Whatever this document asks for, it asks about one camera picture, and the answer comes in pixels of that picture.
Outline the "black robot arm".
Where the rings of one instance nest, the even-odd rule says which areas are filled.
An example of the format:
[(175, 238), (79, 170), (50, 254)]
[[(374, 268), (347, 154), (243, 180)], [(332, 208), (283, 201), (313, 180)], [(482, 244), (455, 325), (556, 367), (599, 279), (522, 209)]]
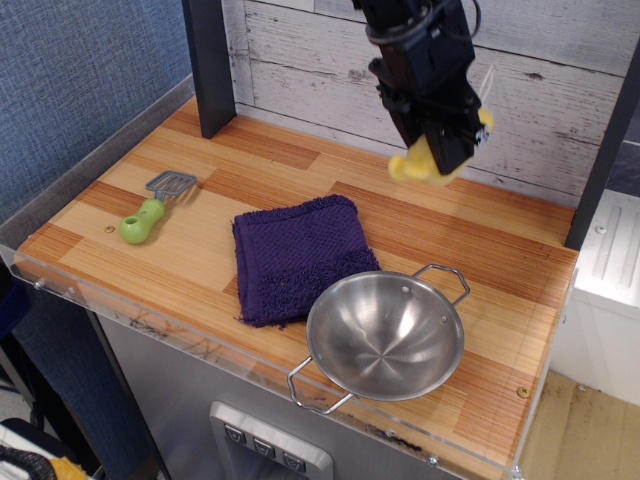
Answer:
[(369, 69), (408, 148), (391, 158), (390, 175), (451, 182), (493, 128), (467, 78), (478, 28), (468, 25), (459, 1), (357, 1), (354, 7), (380, 50)]

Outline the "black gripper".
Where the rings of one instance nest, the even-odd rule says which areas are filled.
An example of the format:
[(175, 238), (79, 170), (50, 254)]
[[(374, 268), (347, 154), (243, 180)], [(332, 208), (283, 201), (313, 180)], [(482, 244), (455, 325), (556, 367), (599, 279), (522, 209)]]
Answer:
[(475, 31), (463, 9), (369, 9), (367, 38), (384, 107), (407, 147), (425, 135), (448, 175), (474, 154), (481, 101), (467, 79)]

